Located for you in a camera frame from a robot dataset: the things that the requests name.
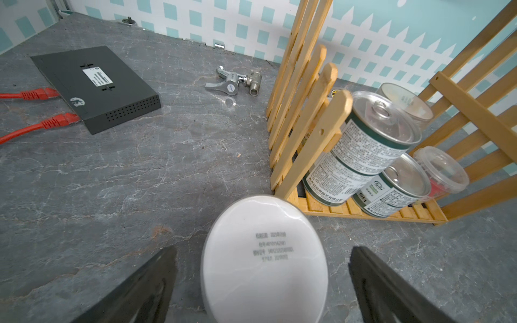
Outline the clear jar back lower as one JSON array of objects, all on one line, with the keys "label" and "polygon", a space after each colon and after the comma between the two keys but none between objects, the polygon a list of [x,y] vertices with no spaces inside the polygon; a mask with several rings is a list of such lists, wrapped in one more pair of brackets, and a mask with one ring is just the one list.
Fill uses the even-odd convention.
[{"label": "clear jar back lower", "polygon": [[413,92],[394,83],[382,83],[376,93],[387,98],[403,110],[424,131],[434,119],[428,103]]}]

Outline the red seed plastic jar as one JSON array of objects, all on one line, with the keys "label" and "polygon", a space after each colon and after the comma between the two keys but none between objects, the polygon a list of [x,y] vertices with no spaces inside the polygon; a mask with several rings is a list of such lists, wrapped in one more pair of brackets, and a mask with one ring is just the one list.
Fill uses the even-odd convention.
[{"label": "red seed plastic jar", "polygon": [[470,183],[469,175],[464,168],[441,149],[427,146],[418,149],[413,158],[423,168],[432,185],[431,193],[422,198],[421,202],[460,193]]}]

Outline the wooden two-tier shelf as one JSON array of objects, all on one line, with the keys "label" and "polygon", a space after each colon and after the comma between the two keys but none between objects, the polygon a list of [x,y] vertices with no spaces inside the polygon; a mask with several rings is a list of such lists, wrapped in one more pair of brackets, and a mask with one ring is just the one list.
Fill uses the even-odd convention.
[{"label": "wooden two-tier shelf", "polygon": [[[298,195],[297,186],[321,153],[334,148],[343,132],[340,122],[350,115],[352,97],[341,90],[337,99],[327,98],[338,70],[325,63],[327,50],[317,38],[330,10],[330,1],[301,1],[288,40],[281,67],[266,109],[269,131],[271,189],[307,215],[364,219],[366,214],[353,200],[336,207],[326,206],[314,196]],[[440,116],[451,106],[457,113],[423,142],[436,147],[468,124],[473,133],[448,150],[461,160],[493,143],[495,150],[466,168],[472,182],[503,169],[516,161],[516,107],[501,114],[491,107],[516,88],[516,70],[508,71],[478,97],[470,91],[516,52],[516,35],[511,34],[459,81],[454,76],[507,25],[516,19],[516,2],[511,1],[444,69],[429,79],[420,93],[422,100],[435,94],[441,97],[432,106]]]}]

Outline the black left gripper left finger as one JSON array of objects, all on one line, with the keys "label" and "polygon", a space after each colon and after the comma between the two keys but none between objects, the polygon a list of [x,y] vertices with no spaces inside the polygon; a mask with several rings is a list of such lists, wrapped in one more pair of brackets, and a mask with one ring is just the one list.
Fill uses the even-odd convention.
[{"label": "black left gripper left finger", "polygon": [[176,274],[176,248],[168,246],[74,322],[164,322]]}]

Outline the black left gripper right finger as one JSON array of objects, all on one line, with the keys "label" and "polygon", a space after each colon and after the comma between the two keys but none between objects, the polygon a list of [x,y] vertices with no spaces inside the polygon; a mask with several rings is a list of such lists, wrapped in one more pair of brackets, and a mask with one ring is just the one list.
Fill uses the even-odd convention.
[{"label": "black left gripper right finger", "polygon": [[454,322],[369,248],[354,246],[348,267],[364,322]]}]

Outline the tall silver green can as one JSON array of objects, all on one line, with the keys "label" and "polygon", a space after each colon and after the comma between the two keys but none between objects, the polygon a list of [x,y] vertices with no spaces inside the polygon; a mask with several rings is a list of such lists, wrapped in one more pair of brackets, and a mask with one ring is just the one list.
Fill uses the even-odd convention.
[{"label": "tall silver green can", "polygon": [[331,207],[342,205],[422,139],[411,117],[380,94],[356,91],[352,99],[340,140],[302,179],[308,194]]}]

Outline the metal valve fitting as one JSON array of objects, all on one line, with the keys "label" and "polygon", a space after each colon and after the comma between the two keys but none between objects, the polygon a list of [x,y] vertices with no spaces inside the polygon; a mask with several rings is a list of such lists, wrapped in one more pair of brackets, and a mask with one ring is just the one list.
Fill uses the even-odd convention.
[{"label": "metal valve fitting", "polygon": [[258,96],[261,87],[262,75],[258,71],[252,71],[248,75],[242,75],[236,72],[226,71],[222,66],[216,69],[216,73],[223,79],[219,83],[206,83],[206,90],[223,92],[229,96],[238,94],[239,85],[243,83],[249,88],[252,96]]}]

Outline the short silver can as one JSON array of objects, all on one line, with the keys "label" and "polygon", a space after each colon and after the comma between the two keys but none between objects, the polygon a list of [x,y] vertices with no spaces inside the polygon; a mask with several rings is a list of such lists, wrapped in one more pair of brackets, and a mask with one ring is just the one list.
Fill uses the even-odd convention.
[{"label": "short silver can", "polygon": [[431,189],[424,169],[404,153],[351,198],[367,215],[387,218],[428,196]]}]

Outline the large white lid can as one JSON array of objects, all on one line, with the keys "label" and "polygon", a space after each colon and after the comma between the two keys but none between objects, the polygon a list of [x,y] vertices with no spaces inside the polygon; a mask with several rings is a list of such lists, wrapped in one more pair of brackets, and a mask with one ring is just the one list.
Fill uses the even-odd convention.
[{"label": "large white lid can", "polygon": [[328,286],[319,235],[287,201],[241,199],[207,235],[201,291],[211,322],[320,322]]}]

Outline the black network switch box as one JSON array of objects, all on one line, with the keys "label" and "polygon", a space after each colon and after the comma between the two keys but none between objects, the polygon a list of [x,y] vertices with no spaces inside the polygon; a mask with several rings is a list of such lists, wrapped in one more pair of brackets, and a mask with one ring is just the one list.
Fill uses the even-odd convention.
[{"label": "black network switch box", "polygon": [[31,59],[93,135],[162,107],[158,93],[109,47]]}]

